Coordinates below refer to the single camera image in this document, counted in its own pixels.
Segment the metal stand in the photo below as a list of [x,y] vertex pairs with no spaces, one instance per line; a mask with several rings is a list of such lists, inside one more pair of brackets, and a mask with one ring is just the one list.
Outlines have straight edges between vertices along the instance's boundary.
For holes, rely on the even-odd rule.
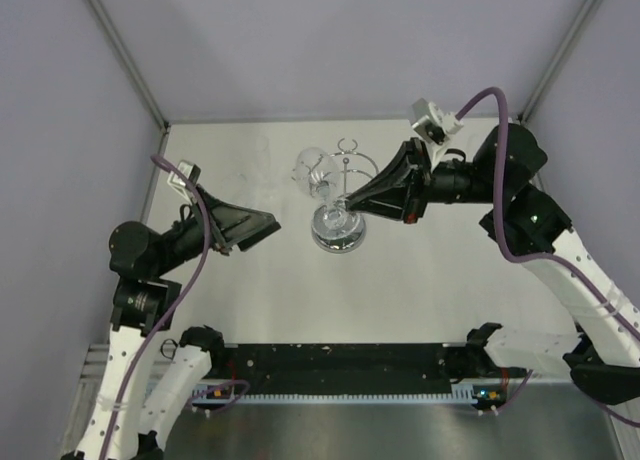
[[[323,250],[330,253],[348,253],[358,248],[367,233],[367,224],[364,216],[360,213],[347,212],[344,199],[350,193],[348,189],[349,174],[355,173],[364,175],[372,179],[379,173],[376,162],[365,155],[357,152],[358,142],[353,142],[352,148],[344,148],[342,143],[344,138],[338,142],[338,152],[330,153],[329,156],[342,158],[342,178],[343,191],[342,195],[333,205],[323,204],[313,213],[311,222],[311,236],[316,244]],[[375,175],[357,168],[350,168],[350,156],[358,156],[366,159],[371,163],[375,171]]]

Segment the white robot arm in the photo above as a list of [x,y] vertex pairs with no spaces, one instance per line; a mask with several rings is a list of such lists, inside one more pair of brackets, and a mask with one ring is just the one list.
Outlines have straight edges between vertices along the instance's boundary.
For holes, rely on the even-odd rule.
[[[464,152],[446,149],[459,130],[451,119],[459,121],[490,94],[498,99],[500,125],[467,162]],[[507,260],[522,264],[552,290],[579,331],[549,335],[486,325],[476,344],[481,342],[497,367],[571,378],[604,404],[640,396],[638,309],[587,252],[566,213],[530,183],[547,156],[530,131],[509,123],[504,94],[486,89],[458,114],[419,100],[410,119],[419,137],[403,142],[377,177],[349,195],[347,208],[413,224],[428,203],[493,203],[480,225]],[[444,161],[447,154],[462,158]]]
[[[164,159],[154,161],[171,170],[169,185],[192,204],[181,208],[180,220],[163,234],[139,222],[126,222],[112,233],[109,267],[120,282],[105,374],[84,437],[63,460],[162,458],[169,431],[195,385],[220,367],[224,341],[207,327],[186,330],[168,371],[145,401],[151,367],[187,290],[181,294],[181,285],[160,277],[209,248],[223,255],[236,245],[245,251],[280,229],[273,215],[226,204],[196,186],[200,170],[195,165],[182,162],[176,168]],[[192,208],[195,203],[199,210]]]

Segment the purple cable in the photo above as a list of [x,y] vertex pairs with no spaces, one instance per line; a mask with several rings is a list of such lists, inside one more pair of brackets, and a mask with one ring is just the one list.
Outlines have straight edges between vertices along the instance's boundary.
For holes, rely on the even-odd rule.
[[219,385],[214,385],[213,387],[207,388],[205,391],[199,392],[197,395],[194,395],[189,399],[187,403],[192,403],[194,400],[197,400],[200,397],[204,397],[205,395],[209,395],[210,393],[213,393],[213,392],[219,392],[220,390],[224,390],[229,387],[235,387],[236,385],[242,385],[244,387],[242,389],[242,392],[240,392],[238,395],[235,395],[233,397],[233,400],[230,400],[227,403],[225,403],[223,407],[220,407],[214,410],[214,413],[224,412],[225,410],[229,410],[236,403],[238,403],[238,401],[244,398],[244,396],[247,394],[247,392],[249,392],[249,389],[251,388],[251,385],[249,384],[249,382],[247,382],[246,380],[229,380],[228,382],[224,382]]
[[[187,282],[185,287],[182,289],[176,301],[173,302],[173,304],[169,307],[166,313],[162,317],[160,317],[160,320],[158,320],[158,323],[151,329],[151,331],[147,335],[147,338],[144,339],[144,341],[142,342],[142,345],[140,345],[140,348],[131,359],[131,365],[129,365],[129,368],[127,369],[124,375],[124,378],[122,379],[122,384],[118,389],[118,394],[116,395],[116,400],[115,400],[116,404],[119,404],[122,402],[122,398],[124,397],[124,394],[127,390],[127,386],[129,385],[129,381],[131,380],[131,376],[133,375],[136,365],[140,361],[140,357],[142,357],[142,354],[144,353],[146,348],[149,346],[149,343],[151,343],[151,339],[155,336],[156,333],[158,333],[158,331],[162,328],[162,326],[165,323],[167,323],[167,321],[171,318],[171,315],[173,315],[173,312],[175,312],[176,308],[180,306],[182,301],[185,299],[185,297],[193,287],[193,284],[196,282],[196,280],[200,276],[200,272],[202,272],[204,263],[207,260],[207,253],[209,252],[209,246],[211,245],[211,225],[209,224],[209,215],[207,214],[207,207],[204,203],[204,200],[202,200],[202,197],[200,196],[200,193],[196,189],[195,185],[193,185],[189,181],[189,179],[185,177],[184,174],[180,170],[178,170],[172,163],[170,163],[160,155],[152,155],[151,161],[161,170],[164,170],[165,172],[175,173],[178,176],[178,178],[184,182],[189,192],[195,197],[196,203],[198,204],[198,208],[202,213],[202,219],[203,219],[202,223],[204,225],[204,241],[203,241],[203,247],[202,247],[202,256],[200,257],[200,261],[198,262],[198,265],[196,266],[196,269],[194,270],[193,275],[189,279],[189,282]],[[111,443],[111,437],[113,436],[113,432],[115,431],[117,420],[118,420],[118,412],[113,411],[111,413],[111,418],[109,419],[109,425],[107,426],[107,430],[104,435],[104,441],[102,442],[102,447],[100,448],[100,456],[98,457],[98,460],[106,460],[107,458],[107,451],[109,449],[109,444]]]
[[522,394],[524,387],[527,386],[527,383],[529,383],[529,380],[531,380],[532,376],[533,376],[533,370],[529,370],[527,372],[527,375],[522,379],[522,383],[518,385],[518,388],[516,388],[516,391],[513,392],[513,395],[511,395],[511,398],[509,398],[509,400],[507,400],[503,405],[500,405],[499,407],[497,407],[495,411],[492,410],[492,412],[494,412],[496,415],[504,412],[509,407],[509,405],[511,405]]
[[[489,95],[493,95],[496,97],[498,102],[498,147],[496,151],[496,165],[495,170],[493,172],[493,219],[496,230],[496,241],[498,242],[498,248],[500,248],[500,253],[502,256],[511,263],[525,263],[531,260],[551,260],[552,262],[556,262],[571,273],[573,273],[582,284],[587,287],[587,289],[593,294],[594,297],[604,306],[607,312],[611,313],[613,318],[622,325],[630,334],[633,336],[638,342],[640,342],[640,333],[636,331],[636,329],[629,323],[629,321],[624,318],[618,311],[611,306],[611,304],[607,301],[607,298],[596,288],[596,286],[587,278],[587,276],[582,273],[582,271],[574,266],[568,260],[565,260],[562,257],[558,257],[557,255],[553,255],[551,253],[533,253],[529,255],[515,256],[509,251],[509,246],[507,245],[507,239],[504,233],[504,172],[507,161],[507,142],[508,142],[508,133],[509,133],[509,111],[507,108],[507,98],[502,90],[498,87],[489,87],[482,90],[475,97],[467,102],[467,104],[462,107],[462,109],[456,115],[458,120],[461,120],[469,111],[476,106],[480,100],[488,97]],[[606,405],[603,405],[599,402],[595,402],[602,410],[607,412],[609,415],[614,418],[620,420],[622,423],[625,423],[630,426],[638,426],[639,423],[636,423],[632,420],[622,417],[617,414],[613,410],[611,410]]]

